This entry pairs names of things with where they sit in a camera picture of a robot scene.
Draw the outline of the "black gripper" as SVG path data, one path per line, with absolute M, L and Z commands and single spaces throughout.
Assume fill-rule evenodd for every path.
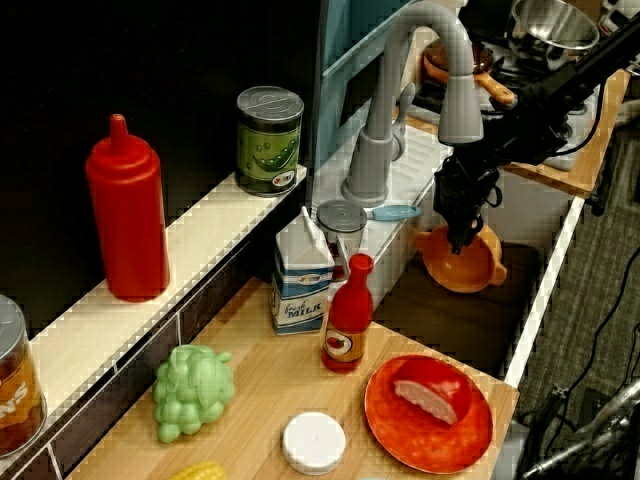
M 435 174 L 434 210 L 448 224 L 451 252 L 460 254 L 470 246 L 479 232 L 479 212 L 484 204 L 496 208 L 502 204 L 502 191 L 497 186 L 500 175 L 495 167 L 472 165 L 450 155 Z M 466 229 L 463 243 L 463 225 Z

